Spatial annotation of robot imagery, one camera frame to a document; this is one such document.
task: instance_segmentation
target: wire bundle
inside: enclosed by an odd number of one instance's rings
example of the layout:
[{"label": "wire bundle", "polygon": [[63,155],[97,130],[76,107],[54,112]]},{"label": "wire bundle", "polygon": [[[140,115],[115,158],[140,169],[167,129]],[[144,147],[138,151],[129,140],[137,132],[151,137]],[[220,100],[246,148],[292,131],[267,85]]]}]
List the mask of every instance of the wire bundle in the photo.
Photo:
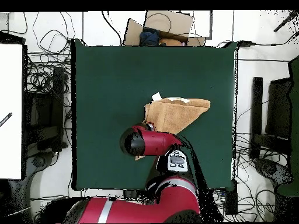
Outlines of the wire bundle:
[{"label": "wire bundle", "polygon": [[[243,112],[238,117],[237,122],[238,122],[239,118],[242,115],[244,115],[245,113],[247,113],[250,109]],[[274,192],[270,191],[270,190],[267,190],[267,189],[264,189],[264,190],[258,191],[256,193],[255,197],[252,195],[251,188],[246,183],[249,180],[249,173],[246,171],[246,169],[249,168],[249,167],[255,168],[255,165],[253,163],[253,159],[252,160],[248,159],[249,151],[250,151],[249,145],[250,146],[255,146],[255,144],[251,143],[248,139],[244,138],[241,135],[250,135],[250,133],[236,133],[236,138],[237,138],[238,144],[236,144],[237,149],[235,150],[235,156],[236,156],[237,162],[236,162],[236,165],[234,167],[233,174],[234,174],[234,179],[236,179],[238,184],[244,184],[247,187],[247,189],[249,191],[249,195],[250,195],[250,196],[244,197],[244,198],[241,198],[240,196],[238,196],[239,197],[238,205],[240,205],[240,206],[247,205],[247,206],[250,206],[250,208],[238,211],[237,215],[231,215],[232,219],[229,219],[228,216],[224,215],[224,212],[223,212],[223,217],[228,222],[248,222],[248,220],[246,220],[244,218],[243,214],[245,214],[245,215],[252,215],[254,217],[252,222],[255,222],[258,217],[260,217],[263,222],[267,222],[265,213],[266,213],[266,211],[268,211],[271,214],[274,214],[274,206],[275,205],[271,205],[269,203],[262,204],[261,201],[258,200],[258,196],[262,192],[270,192],[272,194],[274,194]],[[264,152],[264,154],[260,155],[261,158],[265,159],[265,158],[268,158],[268,157],[278,155],[279,156],[279,161],[280,161],[280,156],[283,156],[285,158],[285,160],[287,160],[286,156],[282,153],[274,152],[274,151],[272,151],[268,148],[260,148],[260,150]],[[240,169],[243,169],[245,171],[245,173],[247,174],[248,177],[247,177],[246,180],[243,180],[239,177],[239,170]],[[217,192],[217,191],[214,191],[214,195],[216,195],[215,201],[216,201],[216,204],[217,204],[218,208],[219,209],[224,209],[225,208],[225,200],[223,198],[221,198],[222,195],[220,195],[220,193]]]}]

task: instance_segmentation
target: white paper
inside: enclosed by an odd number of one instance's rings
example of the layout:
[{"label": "white paper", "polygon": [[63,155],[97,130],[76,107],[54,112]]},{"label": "white paper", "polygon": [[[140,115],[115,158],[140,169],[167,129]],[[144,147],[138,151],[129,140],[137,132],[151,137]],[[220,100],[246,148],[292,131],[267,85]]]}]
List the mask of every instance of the white paper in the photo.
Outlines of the white paper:
[{"label": "white paper", "polygon": [[160,93],[158,92],[158,93],[152,95],[152,100],[155,102],[157,102],[158,100],[162,100]]},{"label": "white paper", "polygon": [[0,44],[0,179],[21,179],[22,45]]},{"label": "white paper", "polygon": [[168,100],[171,100],[171,101],[174,101],[174,100],[180,100],[182,102],[185,102],[185,103],[188,103],[190,102],[190,100],[188,99],[184,99],[184,98],[181,98],[181,97],[170,97],[170,98],[167,98]]}]

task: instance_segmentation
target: green table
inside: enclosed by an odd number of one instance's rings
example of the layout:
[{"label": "green table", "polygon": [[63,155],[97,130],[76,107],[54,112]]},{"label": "green table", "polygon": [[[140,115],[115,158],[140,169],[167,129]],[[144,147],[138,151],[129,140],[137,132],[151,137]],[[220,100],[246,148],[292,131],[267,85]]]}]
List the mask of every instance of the green table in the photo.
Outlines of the green table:
[{"label": "green table", "polygon": [[208,186],[229,187],[236,47],[85,47],[75,40],[73,188],[144,189],[154,157],[135,161],[119,139],[143,121],[156,92],[211,101],[180,135],[193,145]]}]

